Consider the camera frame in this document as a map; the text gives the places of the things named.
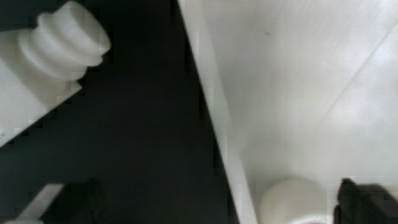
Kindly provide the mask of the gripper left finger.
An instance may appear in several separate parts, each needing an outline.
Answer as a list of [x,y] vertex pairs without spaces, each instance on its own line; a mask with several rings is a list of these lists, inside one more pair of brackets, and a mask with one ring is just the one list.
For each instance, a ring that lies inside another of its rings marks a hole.
[[105,224],[107,200],[99,181],[44,185],[11,224]]

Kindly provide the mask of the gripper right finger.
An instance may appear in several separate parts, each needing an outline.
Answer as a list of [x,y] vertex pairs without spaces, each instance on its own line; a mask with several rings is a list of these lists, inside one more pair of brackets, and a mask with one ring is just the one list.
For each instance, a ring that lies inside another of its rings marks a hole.
[[398,224],[398,189],[345,178],[332,224]]

